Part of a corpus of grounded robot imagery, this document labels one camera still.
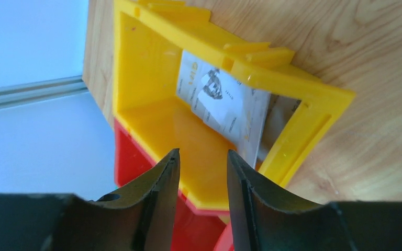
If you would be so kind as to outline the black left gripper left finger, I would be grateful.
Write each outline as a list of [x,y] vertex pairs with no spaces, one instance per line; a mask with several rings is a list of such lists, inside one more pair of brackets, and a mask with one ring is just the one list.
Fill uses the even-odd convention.
[[98,200],[0,193],[0,250],[170,250],[180,153]]

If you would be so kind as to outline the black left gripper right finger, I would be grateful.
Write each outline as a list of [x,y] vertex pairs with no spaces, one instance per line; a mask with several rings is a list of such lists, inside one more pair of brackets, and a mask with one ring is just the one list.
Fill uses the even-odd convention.
[[318,204],[227,155],[235,250],[402,250],[402,201]]

